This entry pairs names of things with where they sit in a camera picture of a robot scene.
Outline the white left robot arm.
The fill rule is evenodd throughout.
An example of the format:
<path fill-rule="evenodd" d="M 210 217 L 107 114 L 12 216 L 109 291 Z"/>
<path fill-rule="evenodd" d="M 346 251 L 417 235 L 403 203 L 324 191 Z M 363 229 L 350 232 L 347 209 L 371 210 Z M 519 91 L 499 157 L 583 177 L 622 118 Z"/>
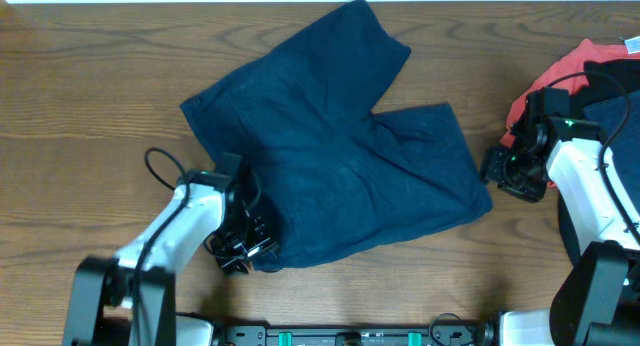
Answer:
<path fill-rule="evenodd" d="M 199 248 L 226 275 L 247 273 L 278 243 L 256 208 L 257 175 L 190 171 L 167 207 L 111 258 L 89 256 L 76 269 L 66 345 L 221 345 L 213 321 L 176 310 L 176 280 Z"/>

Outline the dark blue shorts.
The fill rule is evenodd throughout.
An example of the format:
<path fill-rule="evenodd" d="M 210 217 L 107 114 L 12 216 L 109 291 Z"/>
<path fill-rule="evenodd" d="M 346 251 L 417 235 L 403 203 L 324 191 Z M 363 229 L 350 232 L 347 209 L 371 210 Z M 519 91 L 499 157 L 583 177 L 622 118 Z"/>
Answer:
<path fill-rule="evenodd" d="M 258 177 L 279 249 L 306 268 L 470 223 L 492 207 L 452 108 L 375 113 L 410 56 L 369 4 L 344 4 L 183 102 L 213 160 Z"/>

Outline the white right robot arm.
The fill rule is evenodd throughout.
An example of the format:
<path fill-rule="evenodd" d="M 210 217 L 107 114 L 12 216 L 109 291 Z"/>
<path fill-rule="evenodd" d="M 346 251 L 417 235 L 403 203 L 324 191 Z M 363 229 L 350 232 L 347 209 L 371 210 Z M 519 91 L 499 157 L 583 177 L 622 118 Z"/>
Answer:
<path fill-rule="evenodd" d="M 479 344 L 638 344 L 639 214 L 606 132 L 582 119 L 568 91 L 544 87 L 527 95 L 511 133 L 511 145 L 487 150 L 481 178 L 530 203 L 554 184 L 573 269 L 549 308 L 500 314 L 479 331 Z"/>

